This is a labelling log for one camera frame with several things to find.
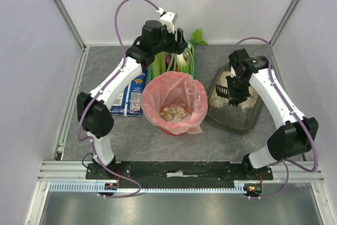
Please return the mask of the black litter scoop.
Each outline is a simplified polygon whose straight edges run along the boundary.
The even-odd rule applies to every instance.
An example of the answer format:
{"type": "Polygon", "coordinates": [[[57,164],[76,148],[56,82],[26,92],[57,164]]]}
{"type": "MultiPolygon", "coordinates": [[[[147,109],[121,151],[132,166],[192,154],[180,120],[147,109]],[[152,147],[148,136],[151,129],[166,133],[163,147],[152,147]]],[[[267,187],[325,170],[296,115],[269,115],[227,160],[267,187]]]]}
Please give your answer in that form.
{"type": "Polygon", "coordinates": [[[215,87],[215,90],[216,90],[217,96],[224,97],[226,99],[229,98],[229,90],[226,86],[222,86],[222,85],[217,84],[216,87],[215,87]]]}

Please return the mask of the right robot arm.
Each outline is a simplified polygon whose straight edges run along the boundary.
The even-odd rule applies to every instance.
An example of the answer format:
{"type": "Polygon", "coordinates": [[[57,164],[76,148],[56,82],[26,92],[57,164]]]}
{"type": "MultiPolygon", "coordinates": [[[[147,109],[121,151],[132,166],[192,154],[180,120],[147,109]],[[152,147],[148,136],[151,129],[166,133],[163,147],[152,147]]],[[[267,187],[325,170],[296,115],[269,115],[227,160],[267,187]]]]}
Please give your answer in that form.
{"type": "Polygon", "coordinates": [[[245,49],[229,55],[231,75],[227,79],[229,103],[238,106],[250,97],[254,88],[269,110],[276,131],[266,145],[245,155],[243,163],[248,171],[264,168],[293,156],[313,151],[318,121],[308,118],[291,101],[265,56],[249,57],[245,49]]]}

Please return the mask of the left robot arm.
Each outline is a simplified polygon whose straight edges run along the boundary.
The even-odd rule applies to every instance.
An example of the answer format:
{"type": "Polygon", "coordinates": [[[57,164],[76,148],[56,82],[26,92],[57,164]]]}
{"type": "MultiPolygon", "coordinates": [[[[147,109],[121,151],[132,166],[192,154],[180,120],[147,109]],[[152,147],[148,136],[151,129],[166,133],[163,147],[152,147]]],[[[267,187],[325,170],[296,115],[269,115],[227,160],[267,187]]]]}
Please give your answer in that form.
{"type": "Polygon", "coordinates": [[[93,159],[103,170],[112,173],[116,161],[111,148],[110,132],[114,120],[110,113],[113,102],[133,79],[151,65],[158,53],[181,54],[188,43],[183,29],[169,30],[168,25],[155,20],[146,21],[133,44],[123,50],[123,58],[116,69],[89,93],[77,96],[79,131],[85,131],[93,149],[93,159]]]}

